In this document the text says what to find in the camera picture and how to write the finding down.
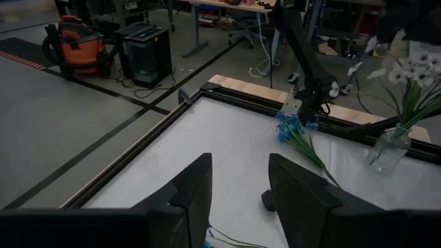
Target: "office chair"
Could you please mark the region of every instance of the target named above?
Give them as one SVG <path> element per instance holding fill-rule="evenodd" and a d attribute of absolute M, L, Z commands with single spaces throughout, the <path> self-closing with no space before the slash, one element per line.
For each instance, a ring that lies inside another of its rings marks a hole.
<path fill-rule="evenodd" d="M 243 30 L 234 31 L 231 34 L 228 34 L 230 38 L 228 41 L 228 45 L 232 44 L 232 41 L 237 41 L 241 38 L 246 38 L 249 42 L 249 48 L 254 48 L 253 37 L 257 37 L 260 39 L 260 35 L 258 33 L 258 20 L 257 14 L 255 12 L 245 11 L 245 10 L 231 10 L 229 12 L 230 17 L 237 22 L 237 24 L 243 28 Z M 260 14 L 260 24 L 267 25 L 269 23 L 268 16 L 266 14 Z M 265 42 L 267 40 L 266 37 L 262 36 L 262 40 Z"/>

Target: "vacuum hose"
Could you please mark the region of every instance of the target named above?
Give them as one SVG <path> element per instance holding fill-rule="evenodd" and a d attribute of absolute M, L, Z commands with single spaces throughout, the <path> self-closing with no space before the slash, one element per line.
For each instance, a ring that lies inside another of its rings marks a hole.
<path fill-rule="evenodd" d="M 113 35 L 112 33 L 98 28 L 98 27 L 94 27 L 94 26 L 90 26 L 93 30 L 100 32 L 101 34 L 107 36 L 107 37 L 112 37 L 112 40 L 114 41 Z M 114 45 L 114 47 L 112 48 L 112 50 L 106 54 L 104 57 L 102 57 L 101 59 L 99 59 L 98 61 L 95 61 L 93 63 L 89 63 L 89 64 L 83 64 L 83 65 L 78 65 L 78 64 L 71 64 L 71 63 L 65 63 L 63 62 L 60 58 L 58 58 L 57 56 L 53 55 L 53 53 L 50 51 L 50 40 L 49 40 L 49 36 L 47 36 L 44 41 L 43 44 L 41 45 L 41 49 L 43 50 L 44 55 L 46 56 L 46 58 L 48 58 L 48 60 L 50 62 L 52 62 L 53 64 L 60 66 L 60 67 L 65 67 L 65 68 L 72 68 L 72 69 L 90 69 L 90 68 L 95 68 L 98 65 L 102 65 L 104 64 L 106 61 L 108 61 L 109 59 L 113 58 L 117 53 L 118 53 L 118 48 L 116 45 Z"/>

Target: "concrete floor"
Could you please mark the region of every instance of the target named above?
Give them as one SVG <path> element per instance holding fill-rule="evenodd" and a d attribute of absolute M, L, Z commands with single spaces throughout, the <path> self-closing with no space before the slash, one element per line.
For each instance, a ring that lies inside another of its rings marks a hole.
<path fill-rule="evenodd" d="M 29 2 L 45 7 L 30 9 L 26 6 Z M 0 12 L 6 17 L 5 22 L 0 23 L 0 40 L 17 37 L 41 44 L 45 37 L 44 25 L 3 31 L 34 25 L 35 20 L 38 20 L 37 23 L 57 20 L 58 15 L 52 5 L 51 0 L 0 3 Z M 168 27 L 166 11 L 152 12 L 150 16 L 152 23 Z M 209 40 L 209 46 L 183 59 L 182 53 L 192 46 L 190 15 L 183 12 L 176 14 L 175 24 L 176 31 L 170 33 L 170 45 L 176 81 L 181 82 L 228 48 L 228 32 L 220 27 L 201 28 L 201 39 Z M 402 53 L 402 43 L 394 47 Z M 296 59 L 288 45 L 280 46 L 278 56 L 281 64 L 274 68 L 274 88 L 287 91 L 291 87 L 287 77 L 293 72 Z M 191 94 L 215 74 L 269 86 L 268 78 L 254 78 L 248 74 L 250 68 L 264 59 L 265 53 L 259 43 L 250 50 L 244 41 L 192 77 L 182 88 Z M 365 70 L 372 71 L 388 63 L 382 59 L 371 60 Z M 345 81 L 348 67 L 330 63 L 324 63 L 324 66 L 340 81 Z M 118 76 L 119 68 L 117 60 L 112 76 Z M 0 188 L 3 191 L 0 209 L 7 206 L 58 207 L 165 116 L 1 57 L 0 74 Z M 114 80 L 97 76 L 79 78 L 136 98 L 133 91 L 138 87 L 127 89 Z M 374 83 L 364 78 L 362 74 L 359 76 L 363 92 L 379 92 Z M 170 76 L 163 80 L 163 87 L 172 84 Z M 152 103 L 162 94 L 164 91 L 157 91 L 138 100 Z M 363 97 L 362 101 L 374 114 L 393 116 L 393 112 L 382 103 L 367 97 Z M 363 111 L 356 95 L 339 97 L 335 102 Z M 156 106 L 173 110 L 177 105 L 177 92 L 174 92 Z M 435 117 L 419 124 L 428 129 L 436 144 L 441 144 L 441 132 L 437 128 L 439 120 Z"/>

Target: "white table surface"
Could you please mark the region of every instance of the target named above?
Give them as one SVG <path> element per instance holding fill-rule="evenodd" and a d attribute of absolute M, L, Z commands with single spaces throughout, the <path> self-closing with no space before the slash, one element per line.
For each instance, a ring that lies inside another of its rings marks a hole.
<path fill-rule="evenodd" d="M 213 157 L 210 221 L 232 237 L 271 248 L 287 247 L 276 214 L 260 195 L 269 189 L 268 156 L 279 153 L 321 174 L 290 146 L 276 140 L 277 121 L 201 98 L 85 207 L 131 207 L 204 152 Z M 369 147 L 314 132 L 319 157 L 342 188 L 383 209 L 441 209 L 441 167 L 404 158 L 390 176 L 364 164 Z"/>

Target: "glass vase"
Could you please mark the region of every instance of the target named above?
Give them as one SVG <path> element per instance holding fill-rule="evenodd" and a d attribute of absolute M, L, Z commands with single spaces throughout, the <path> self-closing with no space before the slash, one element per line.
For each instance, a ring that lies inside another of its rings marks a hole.
<path fill-rule="evenodd" d="M 381 134 L 367 155 L 368 166 L 381 174 L 391 173 L 411 147 L 410 131 L 398 124 L 395 129 Z"/>

